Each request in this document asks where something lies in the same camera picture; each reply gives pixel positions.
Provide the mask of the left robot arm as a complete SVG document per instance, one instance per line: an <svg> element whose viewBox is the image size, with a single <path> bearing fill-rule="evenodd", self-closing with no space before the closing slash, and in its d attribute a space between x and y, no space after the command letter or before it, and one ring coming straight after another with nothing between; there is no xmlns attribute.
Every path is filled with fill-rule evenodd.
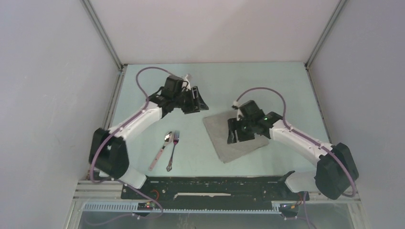
<svg viewBox="0 0 405 229"><path fill-rule="evenodd" d="M151 186L146 182L147 176L130 165L127 143L176 108L184 114L209 109L198 87L191 86L191 78L190 74L185 77L168 76L165 85L148 96L139 111L110 129L97 129L88 160L91 168L131 185L138 198L147 198Z"/></svg>

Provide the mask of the grey cloth napkin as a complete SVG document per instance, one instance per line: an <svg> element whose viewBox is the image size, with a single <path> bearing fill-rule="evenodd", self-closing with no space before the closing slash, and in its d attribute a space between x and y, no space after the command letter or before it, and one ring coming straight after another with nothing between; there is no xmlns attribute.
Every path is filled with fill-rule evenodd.
<svg viewBox="0 0 405 229"><path fill-rule="evenodd" d="M228 120L235 117L236 111L232 110L202 119L215 152L224 164L269 145L269 140L264 136L256 136L253 140L234 143L234 135L229 132Z"/></svg>

